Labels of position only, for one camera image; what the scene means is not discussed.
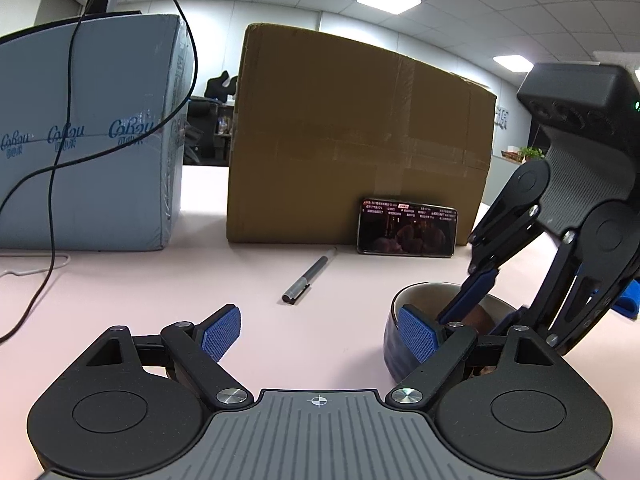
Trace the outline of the large brown cardboard box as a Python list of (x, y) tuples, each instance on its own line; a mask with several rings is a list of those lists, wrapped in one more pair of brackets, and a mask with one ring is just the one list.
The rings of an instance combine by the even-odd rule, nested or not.
[(245, 32), (234, 103), (232, 243), (349, 245), (366, 198), (445, 206), (471, 233), (496, 98), (362, 42), (275, 24)]

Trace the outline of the light blue wrapped carton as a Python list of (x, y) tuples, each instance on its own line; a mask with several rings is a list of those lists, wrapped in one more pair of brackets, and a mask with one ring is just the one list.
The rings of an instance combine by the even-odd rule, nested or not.
[(180, 203), (193, 52), (175, 14), (115, 13), (1, 41), (1, 245), (147, 252)]

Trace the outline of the brown cleaning cloth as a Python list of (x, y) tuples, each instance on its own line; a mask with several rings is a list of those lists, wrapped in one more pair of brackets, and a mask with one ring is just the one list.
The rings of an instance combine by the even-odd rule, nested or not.
[(494, 304), (477, 304), (461, 322), (472, 326), (480, 335), (490, 334), (502, 320), (502, 311)]

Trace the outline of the grey black pen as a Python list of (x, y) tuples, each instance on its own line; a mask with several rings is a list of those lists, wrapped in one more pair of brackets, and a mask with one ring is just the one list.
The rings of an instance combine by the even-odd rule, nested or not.
[(285, 304), (296, 304), (303, 293), (309, 288), (311, 282), (323, 271), (337, 254), (337, 248), (333, 247), (314, 262), (283, 294), (282, 301)]

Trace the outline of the black smartphone playing video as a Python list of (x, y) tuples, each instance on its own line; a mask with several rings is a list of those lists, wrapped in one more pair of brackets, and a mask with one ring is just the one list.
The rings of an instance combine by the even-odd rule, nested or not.
[(363, 255), (450, 258), (457, 230), (454, 208), (366, 198), (359, 208), (356, 249)]

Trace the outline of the potted green plant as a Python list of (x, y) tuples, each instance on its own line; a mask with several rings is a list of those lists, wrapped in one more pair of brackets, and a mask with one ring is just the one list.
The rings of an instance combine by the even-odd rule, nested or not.
[(531, 148), (529, 146), (528, 148), (520, 148), (518, 156), (521, 157), (521, 163), (524, 164), (524, 162), (530, 162), (531, 160), (543, 159), (544, 152), (541, 148)]

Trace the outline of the blue microfibre cloth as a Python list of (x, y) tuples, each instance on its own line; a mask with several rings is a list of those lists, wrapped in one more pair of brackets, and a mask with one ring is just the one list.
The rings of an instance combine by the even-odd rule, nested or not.
[(633, 280), (617, 298), (613, 310), (625, 318), (636, 320), (640, 310), (640, 283)]

